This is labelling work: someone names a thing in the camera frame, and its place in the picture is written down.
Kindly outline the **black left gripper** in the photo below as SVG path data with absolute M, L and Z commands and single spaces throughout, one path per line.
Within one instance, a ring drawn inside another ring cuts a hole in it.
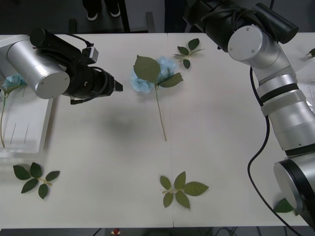
M 105 72 L 105 78 L 107 81 L 107 85 L 103 91 L 104 96 L 110 96 L 114 91 L 116 92 L 123 91 L 123 85 L 120 84 L 118 81 L 114 80 L 114 77 L 110 73 Z

